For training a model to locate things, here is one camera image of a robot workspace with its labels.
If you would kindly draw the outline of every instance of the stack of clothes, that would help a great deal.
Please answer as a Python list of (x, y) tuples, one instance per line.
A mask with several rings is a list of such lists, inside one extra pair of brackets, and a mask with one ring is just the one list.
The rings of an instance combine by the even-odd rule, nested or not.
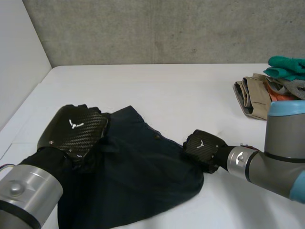
[(305, 100), (305, 59), (274, 56), (270, 68), (237, 81), (233, 88), (246, 116), (266, 120), (270, 103), (284, 100)]

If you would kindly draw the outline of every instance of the teal towel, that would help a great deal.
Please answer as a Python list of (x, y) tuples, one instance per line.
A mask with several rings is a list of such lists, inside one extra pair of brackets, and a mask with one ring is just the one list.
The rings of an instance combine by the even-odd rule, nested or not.
[(295, 79), (305, 80), (305, 74), (297, 74), (291, 70), (284, 68), (267, 68), (264, 73), (275, 79), (284, 78), (289, 81)]
[(296, 73), (305, 73), (305, 59), (273, 56), (269, 59), (268, 64), (275, 68), (285, 68)]

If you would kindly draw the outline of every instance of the black fabric sleeve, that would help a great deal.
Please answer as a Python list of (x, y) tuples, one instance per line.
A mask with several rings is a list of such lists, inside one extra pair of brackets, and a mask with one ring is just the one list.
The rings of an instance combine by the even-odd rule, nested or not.
[(72, 162), (64, 152), (53, 147), (39, 149), (37, 153), (24, 159), (20, 165), (35, 166), (47, 171), (60, 182), (64, 190), (72, 176)]

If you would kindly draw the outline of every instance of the white logo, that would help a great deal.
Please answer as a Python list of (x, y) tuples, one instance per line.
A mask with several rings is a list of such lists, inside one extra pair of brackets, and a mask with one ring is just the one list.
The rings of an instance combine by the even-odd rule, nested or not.
[(238, 165), (238, 162), (239, 161), (243, 161), (243, 152), (240, 152), (238, 155), (237, 155), (237, 158), (236, 158), (236, 165)]
[(74, 129), (74, 128), (77, 128), (77, 127), (80, 127), (80, 126), (84, 125), (84, 123), (81, 123), (81, 124), (79, 124), (79, 125), (73, 124), (73, 123), (72, 123), (72, 121), (71, 121), (71, 119), (69, 119), (69, 123), (70, 123), (70, 125), (71, 125), (72, 129)]
[(198, 148), (201, 148), (202, 146), (204, 146), (202, 140), (200, 140), (200, 141), (201, 141), (201, 144), (200, 144), (200, 146), (197, 146), (197, 149), (198, 149)]

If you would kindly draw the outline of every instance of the white table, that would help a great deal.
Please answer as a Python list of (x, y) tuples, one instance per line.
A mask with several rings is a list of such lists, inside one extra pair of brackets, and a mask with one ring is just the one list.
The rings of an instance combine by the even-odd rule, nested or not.
[[(232, 85), (267, 64), (62, 66), (35, 88), (0, 132), (1, 163), (19, 163), (65, 104), (114, 112), (132, 105), (154, 129), (179, 144), (195, 129), (264, 149), (266, 122), (247, 118)], [(9, 169), (0, 173), (2, 178)], [(57, 209), (44, 229), (58, 228)], [(305, 229), (305, 205), (292, 202), (223, 169), (205, 175), (190, 201), (122, 229)]]

